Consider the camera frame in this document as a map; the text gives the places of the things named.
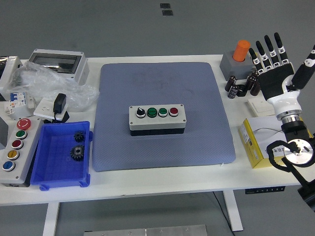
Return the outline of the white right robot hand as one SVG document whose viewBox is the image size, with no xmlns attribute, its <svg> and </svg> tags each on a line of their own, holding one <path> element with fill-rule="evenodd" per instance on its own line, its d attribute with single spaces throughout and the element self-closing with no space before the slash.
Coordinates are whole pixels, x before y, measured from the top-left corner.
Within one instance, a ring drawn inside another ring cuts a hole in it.
<svg viewBox="0 0 315 236">
<path fill-rule="evenodd" d="M 265 100 L 274 108 L 277 119 L 298 116 L 302 108 L 298 103 L 300 90 L 303 89 L 315 72 L 315 50 L 312 49 L 301 66 L 295 71 L 288 59 L 280 35 L 274 33 L 275 48 L 268 35 L 264 36 L 269 55 L 260 41 L 256 42 L 259 55 L 252 48 L 249 53 L 258 71 L 258 82 Z"/>
</svg>

